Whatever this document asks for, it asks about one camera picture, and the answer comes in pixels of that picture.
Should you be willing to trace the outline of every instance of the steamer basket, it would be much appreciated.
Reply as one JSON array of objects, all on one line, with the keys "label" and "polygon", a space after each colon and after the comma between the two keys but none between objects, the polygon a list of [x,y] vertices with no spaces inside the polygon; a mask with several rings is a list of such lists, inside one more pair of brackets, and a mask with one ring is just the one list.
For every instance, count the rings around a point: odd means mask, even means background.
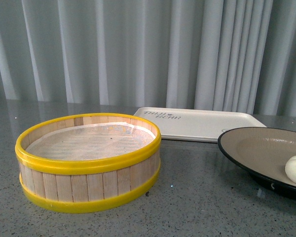
[{"label": "steamer basket", "polygon": [[[133,152],[91,160],[35,156],[28,146],[57,130],[88,124],[126,122],[151,131],[155,138]],[[156,182],[161,134],[152,122],[121,114],[83,114],[49,120],[23,132],[16,141],[20,183],[25,196],[45,209],[66,213],[102,211],[126,204]]]}]

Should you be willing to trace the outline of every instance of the white curtain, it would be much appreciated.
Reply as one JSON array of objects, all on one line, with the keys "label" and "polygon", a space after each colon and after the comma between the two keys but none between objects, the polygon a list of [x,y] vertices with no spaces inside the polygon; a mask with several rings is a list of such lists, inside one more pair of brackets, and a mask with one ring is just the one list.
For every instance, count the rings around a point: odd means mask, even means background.
[{"label": "white curtain", "polygon": [[296,116],[296,0],[0,0],[0,98]]}]

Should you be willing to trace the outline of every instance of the yellow plastic band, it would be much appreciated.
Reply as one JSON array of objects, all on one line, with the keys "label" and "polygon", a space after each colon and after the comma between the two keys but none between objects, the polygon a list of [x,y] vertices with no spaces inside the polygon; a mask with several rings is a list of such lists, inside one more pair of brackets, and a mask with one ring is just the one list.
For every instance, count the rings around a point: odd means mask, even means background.
[{"label": "yellow plastic band", "polygon": [[[82,117],[94,117],[94,116],[123,117],[123,118],[141,120],[153,126],[154,129],[157,131],[157,135],[156,135],[156,138],[147,146],[140,148],[134,152],[116,156],[116,157],[94,159],[94,160],[70,161],[70,160],[56,160],[56,159],[41,158],[26,152],[21,146],[23,139],[29,133],[31,133],[32,131],[40,127],[46,126],[54,122],[62,121],[62,120],[82,118]],[[125,167],[132,166],[134,164],[137,164],[139,162],[142,162],[143,160],[149,158],[150,156],[152,156],[158,151],[160,147],[160,142],[161,142],[161,134],[160,134],[159,128],[154,123],[144,118],[131,116],[131,115],[121,115],[121,114],[111,114],[111,113],[82,114],[82,115],[72,115],[72,116],[52,119],[27,129],[18,137],[15,145],[15,153],[20,163],[24,164],[28,168],[31,168],[40,172],[52,173],[52,174],[64,174],[64,175],[95,174],[95,173],[104,173],[104,172],[109,172],[117,169],[122,169]]]},{"label": "yellow plastic band", "polygon": [[160,165],[157,172],[147,182],[145,182],[144,184],[135,188],[132,191],[129,191],[122,195],[111,197],[108,199],[86,201],[86,202],[64,202],[64,201],[56,201],[56,200],[50,200],[50,199],[39,197],[24,186],[21,174],[19,175],[19,178],[20,178],[20,183],[22,185],[25,196],[37,206],[40,206],[48,210],[57,211],[57,212],[88,213],[88,212],[103,211],[103,210],[111,209],[114,207],[118,207],[140,197],[155,184],[155,182],[157,181],[159,172],[160,172]]}]

